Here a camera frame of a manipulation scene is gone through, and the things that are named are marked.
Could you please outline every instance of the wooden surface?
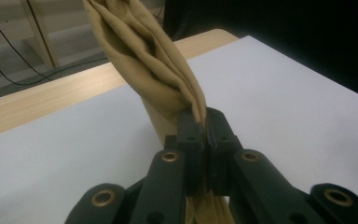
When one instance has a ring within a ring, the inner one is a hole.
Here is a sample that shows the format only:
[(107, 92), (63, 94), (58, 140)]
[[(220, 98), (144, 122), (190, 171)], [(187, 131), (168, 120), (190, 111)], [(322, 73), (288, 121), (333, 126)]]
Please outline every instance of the wooden surface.
[[(212, 30), (176, 41), (175, 45), (190, 59), (235, 40), (236, 36), (223, 30)], [(1, 97), (0, 133), (124, 84), (115, 67), (106, 63)]]

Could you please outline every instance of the cloth fold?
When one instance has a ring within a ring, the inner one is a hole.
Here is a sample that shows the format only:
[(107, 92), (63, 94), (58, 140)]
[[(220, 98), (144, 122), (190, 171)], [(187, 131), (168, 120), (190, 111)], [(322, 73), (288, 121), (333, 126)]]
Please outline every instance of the cloth fold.
[[(182, 54), (139, 0), (83, 0), (106, 56), (141, 96), (160, 141), (176, 133), (186, 108), (205, 127), (203, 92)], [(227, 202), (212, 193), (188, 198), (186, 223), (233, 223)]]

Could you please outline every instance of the white table surface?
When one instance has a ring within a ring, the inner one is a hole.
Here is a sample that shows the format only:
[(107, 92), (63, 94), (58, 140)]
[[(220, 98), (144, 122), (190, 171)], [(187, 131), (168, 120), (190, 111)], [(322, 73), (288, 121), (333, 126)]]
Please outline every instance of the white table surface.
[[(306, 192), (358, 195), (358, 94), (247, 36), (189, 61), (208, 106)], [(161, 149), (128, 85), (0, 133), (0, 223), (63, 223), (85, 191), (124, 188)]]

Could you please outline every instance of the black cable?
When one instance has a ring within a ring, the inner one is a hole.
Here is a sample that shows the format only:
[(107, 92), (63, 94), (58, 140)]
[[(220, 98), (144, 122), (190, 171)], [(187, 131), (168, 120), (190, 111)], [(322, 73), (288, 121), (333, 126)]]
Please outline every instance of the black cable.
[(164, 22), (164, 20), (159, 17), (159, 15), (161, 15), (161, 12), (162, 12), (163, 9), (164, 9), (164, 7), (161, 7), (161, 8), (159, 9), (159, 12), (158, 12), (157, 15), (154, 15), (154, 14), (153, 14), (153, 16), (155, 17), (155, 19), (156, 19), (156, 21), (157, 21), (158, 23), (163, 23), (163, 22)]
[(37, 81), (34, 81), (34, 82), (30, 82), (30, 83), (20, 83), (20, 82), (16, 82), (16, 81), (13, 81), (11, 80), (8, 76), (6, 76), (1, 68), (0, 68), (0, 74), (9, 82), (13, 83), (13, 84), (16, 84), (16, 85), (19, 85), (19, 86), (30, 86), (30, 85), (34, 85), (36, 83), (39, 83), (41, 81), (44, 81), (54, 75), (56, 75), (57, 73), (60, 73), (62, 71), (65, 71), (65, 70), (68, 70), (70, 68), (74, 68), (74, 67), (77, 67), (79, 65), (83, 65), (83, 64), (87, 64), (87, 63), (94, 63), (94, 62), (98, 62), (98, 61), (101, 61), (101, 60), (106, 60), (107, 58), (106, 57), (103, 57), (103, 58), (100, 58), (100, 59), (95, 59), (95, 60), (91, 60), (91, 61), (87, 61), (87, 62), (83, 62), (83, 63), (77, 63), (77, 64), (74, 64), (74, 65), (71, 65), (69, 67), (65, 67), (63, 69), (60, 69), (60, 70), (57, 70), (57, 71), (54, 71), (53, 73), (49, 74), (48, 76), (43, 76), (42, 78), (38, 79)]
[(6, 40), (6, 42), (11, 46), (11, 48), (22, 58), (22, 60), (32, 69), (34, 70), (34, 72), (36, 72), (39, 76), (41, 77), (45, 77), (44, 75), (40, 74), (38, 71), (36, 71), (23, 57), (22, 55), (14, 48), (14, 46), (10, 43), (10, 41), (7, 39), (7, 37), (5, 36), (5, 34), (2, 32), (2, 30), (0, 29), (0, 34), (2, 35), (2, 37)]
[(175, 34), (172, 36), (173, 41), (178, 40), (182, 36), (183, 32), (189, 25), (190, 17), (194, 14), (194, 11), (197, 9), (197, 5), (198, 5), (197, 0), (187, 0), (185, 2), (185, 6), (187, 8), (185, 8), (185, 12), (181, 17), (180, 26), (176, 30)]

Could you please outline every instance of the beige cloth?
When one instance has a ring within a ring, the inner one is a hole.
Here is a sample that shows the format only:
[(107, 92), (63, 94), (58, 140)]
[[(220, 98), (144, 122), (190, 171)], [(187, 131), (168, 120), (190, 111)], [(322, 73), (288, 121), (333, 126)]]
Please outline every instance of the beige cloth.
[[(204, 95), (173, 42), (139, 0), (83, 0), (89, 20), (105, 54), (142, 97), (163, 142), (176, 133), (176, 116), (191, 107), (205, 125)], [(186, 223), (233, 223), (222, 197), (202, 193), (187, 199)]]

